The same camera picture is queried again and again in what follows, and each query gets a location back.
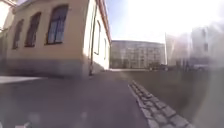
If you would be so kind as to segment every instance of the white building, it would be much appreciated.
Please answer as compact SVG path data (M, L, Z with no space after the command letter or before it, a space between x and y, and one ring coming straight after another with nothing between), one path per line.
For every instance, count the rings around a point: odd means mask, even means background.
M153 62L166 64L164 44L126 40L111 43L111 68L147 68Z

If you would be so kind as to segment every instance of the window ledge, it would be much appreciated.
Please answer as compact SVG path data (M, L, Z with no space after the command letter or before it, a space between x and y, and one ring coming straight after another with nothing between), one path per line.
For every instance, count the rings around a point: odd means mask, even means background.
M46 43L45 45L57 45L57 44L62 44L62 42Z
M25 48L33 48L33 47L35 47L35 45L25 45L24 47Z

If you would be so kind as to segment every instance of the cobblestone strip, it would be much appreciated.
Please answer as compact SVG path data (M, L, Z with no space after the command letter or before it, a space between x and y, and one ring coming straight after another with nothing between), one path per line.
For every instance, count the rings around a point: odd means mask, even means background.
M195 128L171 107L149 93L143 86L133 81L129 84L129 88L150 128Z

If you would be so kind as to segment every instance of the sunlight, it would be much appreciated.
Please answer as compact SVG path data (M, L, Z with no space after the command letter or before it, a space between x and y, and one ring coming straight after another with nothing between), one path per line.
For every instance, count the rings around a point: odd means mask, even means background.
M129 38L161 42L164 32L174 36L220 20L222 0L126 0Z
M0 84L16 83L16 82L23 82L23 81L38 80L38 79L43 79L43 78L40 78L40 77L0 76Z

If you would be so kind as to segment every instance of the asphalt road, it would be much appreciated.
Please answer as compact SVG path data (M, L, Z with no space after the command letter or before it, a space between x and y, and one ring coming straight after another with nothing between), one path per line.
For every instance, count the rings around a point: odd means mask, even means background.
M118 73L78 81L0 77L3 128L147 128L147 122Z

